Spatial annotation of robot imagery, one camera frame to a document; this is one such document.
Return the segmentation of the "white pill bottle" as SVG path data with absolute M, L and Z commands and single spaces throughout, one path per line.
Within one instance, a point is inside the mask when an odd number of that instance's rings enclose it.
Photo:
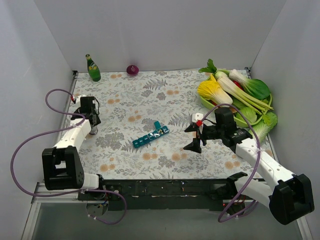
M 98 126 L 93 126 L 91 131 L 89 132 L 90 135 L 96 135 L 98 133 Z

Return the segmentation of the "teal pill organizer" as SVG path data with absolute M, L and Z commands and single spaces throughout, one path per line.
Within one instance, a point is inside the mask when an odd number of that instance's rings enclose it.
M 135 149 L 138 149 L 144 145 L 147 145 L 150 142 L 170 132 L 169 128 L 166 125 L 161 125 L 159 121 L 154 122 L 154 127 L 155 127 L 154 131 L 149 132 L 148 134 L 132 141 L 132 145 Z

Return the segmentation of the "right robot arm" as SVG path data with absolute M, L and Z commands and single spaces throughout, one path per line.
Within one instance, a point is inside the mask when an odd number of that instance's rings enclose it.
M 247 161 L 253 171 L 259 173 L 264 182 L 241 172 L 230 176 L 226 186 L 227 195 L 237 199 L 248 196 L 254 202 L 267 207 L 273 217 L 287 225 L 314 211 L 312 184 L 305 174 L 296 175 L 281 166 L 261 149 L 258 140 L 247 130 L 238 128 L 233 113 L 226 107 L 214 111 L 216 123 L 205 125 L 206 116 L 193 113 L 186 132 L 195 132 L 192 143 L 184 150 L 201 153 L 208 140 L 222 140 L 236 155 Z

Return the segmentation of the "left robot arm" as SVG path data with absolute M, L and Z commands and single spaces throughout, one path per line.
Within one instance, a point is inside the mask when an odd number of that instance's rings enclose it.
M 95 200 L 106 196 L 106 187 L 99 183 L 97 174 L 85 173 L 79 150 L 88 135 L 98 133 L 101 123 L 98 101 L 93 96 L 80 96 L 79 107 L 70 119 L 72 129 L 67 130 L 58 143 L 42 152 L 44 183 L 47 190 L 89 190 Z

